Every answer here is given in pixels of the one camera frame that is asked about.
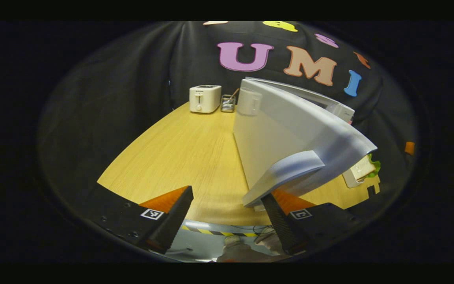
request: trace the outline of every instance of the hazard stripe tape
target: hazard stripe tape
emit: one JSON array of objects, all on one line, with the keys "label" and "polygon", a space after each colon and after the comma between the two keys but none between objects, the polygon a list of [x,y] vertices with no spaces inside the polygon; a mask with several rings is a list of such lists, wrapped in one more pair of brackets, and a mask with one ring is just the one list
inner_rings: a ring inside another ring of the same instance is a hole
[{"label": "hazard stripe tape", "polygon": [[191,231],[191,232],[198,232],[202,234],[216,234],[216,235],[238,235],[239,237],[258,237],[258,234],[254,233],[231,233],[231,232],[217,232],[217,231],[210,231],[210,230],[204,230],[204,229],[198,229],[198,228],[193,228],[193,227],[188,227],[185,225],[182,225],[183,230]]}]

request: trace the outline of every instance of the orange letter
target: orange letter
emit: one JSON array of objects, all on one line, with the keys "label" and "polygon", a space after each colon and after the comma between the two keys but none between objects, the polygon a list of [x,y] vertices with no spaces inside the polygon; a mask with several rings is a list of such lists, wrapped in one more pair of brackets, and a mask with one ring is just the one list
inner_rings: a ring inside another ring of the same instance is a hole
[{"label": "orange letter", "polygon": [[356,52],[353,52],[353,53],[357,55],[358,60],[360,60],[360,62],[361,62],[362,64],[364,64],[365,67],[371,69],[371,67],[369,66],[369,64],[367,64],[369,61],[367,61],[367,59],[365,59],[364,56],[361,56],[360,54],[358,54],[358,53],[356,53]]},{"label": "orange letter", "polygon": [[322,57],[314,62],[309,53],[299,47],[288,46],[287,49],[292,52],[292,59],[290,60],[290,66],[283,70],[283,72],[288,75],[300,77],[302,76],[302,66],[308,79],[319,72],[315,80],[320,84],[332,86],[332,75],[334,67],[337,65],[334,60]]}]

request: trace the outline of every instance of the green object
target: green object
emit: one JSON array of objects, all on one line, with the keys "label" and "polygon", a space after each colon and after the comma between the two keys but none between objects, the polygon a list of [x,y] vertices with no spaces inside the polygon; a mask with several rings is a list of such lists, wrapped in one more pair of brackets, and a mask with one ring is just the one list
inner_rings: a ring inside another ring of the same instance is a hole
[{"label": "green object", "polygon": [[372,159],[372,153],[370,153],[370,154],[367,155],[367,156],[369,156],[369,162],[370,162],[371,164],[373,164],[374,167],[375,167],[376,169],[375,169],[373,172],[371,172],[370,174],[368,174],[367,176],[365,176],[365,177],[367,177],[367,178],[370,178],[370,177],[373,178],[373,177],[377,176],[378,172],[380,172],[380,169],[381,169],[381,162],[380,162],[380,161],[373,162],[373,161],[371,160],[371,159]]}]

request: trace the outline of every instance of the table surface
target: table surface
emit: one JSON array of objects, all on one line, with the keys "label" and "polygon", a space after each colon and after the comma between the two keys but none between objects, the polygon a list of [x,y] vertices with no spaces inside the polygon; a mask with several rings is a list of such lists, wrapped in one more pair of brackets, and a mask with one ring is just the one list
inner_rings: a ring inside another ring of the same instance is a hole
[{"label": "table surface", "polygon": [[[191,185],[194,200],[186,219],[225,225],[269,225],[267,213],[245,208],[248,192],[234,140],[235,113],[218,108],[192,113],[189,103],[175,109],[132,142],[97,181],[135,203]],[[342,176],[300,196],[315,204],[332,202],[348,208],[379,192],[380,179],[366,178],[349,189]]]}]

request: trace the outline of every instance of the white toaster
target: white toaster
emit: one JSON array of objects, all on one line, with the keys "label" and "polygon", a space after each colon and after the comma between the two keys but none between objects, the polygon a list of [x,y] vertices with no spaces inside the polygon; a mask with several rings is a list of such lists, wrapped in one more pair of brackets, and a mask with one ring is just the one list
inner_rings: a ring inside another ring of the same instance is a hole
[{"label": "white toaster", "polygon": [[222,86],[200,85],[190,88],[191,112],[212,113],[220,105]]}]

